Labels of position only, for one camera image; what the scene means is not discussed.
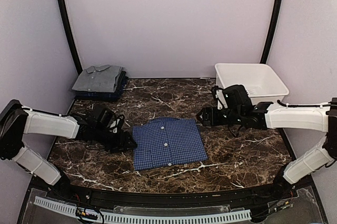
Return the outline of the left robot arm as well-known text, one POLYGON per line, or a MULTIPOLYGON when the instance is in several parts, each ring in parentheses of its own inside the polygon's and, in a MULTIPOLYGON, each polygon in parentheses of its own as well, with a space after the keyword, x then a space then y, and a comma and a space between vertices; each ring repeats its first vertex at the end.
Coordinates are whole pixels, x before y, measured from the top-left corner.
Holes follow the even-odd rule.
POLYGON ((137 147, 131 134, 122 129, 124 121, 124 115, 116 115, 102 105, 94 106, 89 114, 63 115, 34 110, 18 100, 11 100, 1 112, 1 160, 16 162, 54 187, 54 193, 63 201, 69 201, 74 197, 74 188, 68 185, 69 178, 28 147, 23 136, 43 134, 84 142, 96 141, 104 151, 124 152, 137 147))

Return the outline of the blue checked long sleeve shirt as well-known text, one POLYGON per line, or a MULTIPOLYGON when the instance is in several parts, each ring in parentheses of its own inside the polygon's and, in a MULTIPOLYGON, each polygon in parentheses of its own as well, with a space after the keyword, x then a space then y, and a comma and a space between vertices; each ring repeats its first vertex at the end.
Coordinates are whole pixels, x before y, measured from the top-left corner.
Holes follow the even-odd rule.
POLYGON ((194 119, 157 118, 133 126, 134 169, 149 170, 208 159, 194 119))

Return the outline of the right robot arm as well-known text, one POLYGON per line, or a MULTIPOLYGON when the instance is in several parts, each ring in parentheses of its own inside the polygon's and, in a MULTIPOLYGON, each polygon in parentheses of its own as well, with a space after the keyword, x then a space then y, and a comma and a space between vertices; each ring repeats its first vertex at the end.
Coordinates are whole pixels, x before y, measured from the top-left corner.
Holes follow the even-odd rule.
POLYGON ((196 118, 203 126, 240 125, 247 129, 307 129, 325 136, 304 155, 284 165, 269 187, 274 200, 281 199, 289 188, 308 174, 336 161, 336 99, 328 103, 289 105, 281 101, 252 104, 226 100, 227 106, 203 108, 196 118))

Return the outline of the grey shirt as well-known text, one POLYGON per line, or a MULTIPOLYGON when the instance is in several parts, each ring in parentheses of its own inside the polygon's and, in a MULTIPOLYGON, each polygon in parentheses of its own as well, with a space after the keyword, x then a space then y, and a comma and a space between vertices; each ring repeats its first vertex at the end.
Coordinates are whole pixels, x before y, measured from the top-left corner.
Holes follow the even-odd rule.
POLYGON ((114 92, 123 68, 116 65, 90 66, 75 81, 72 90, 78 92, 114 92))

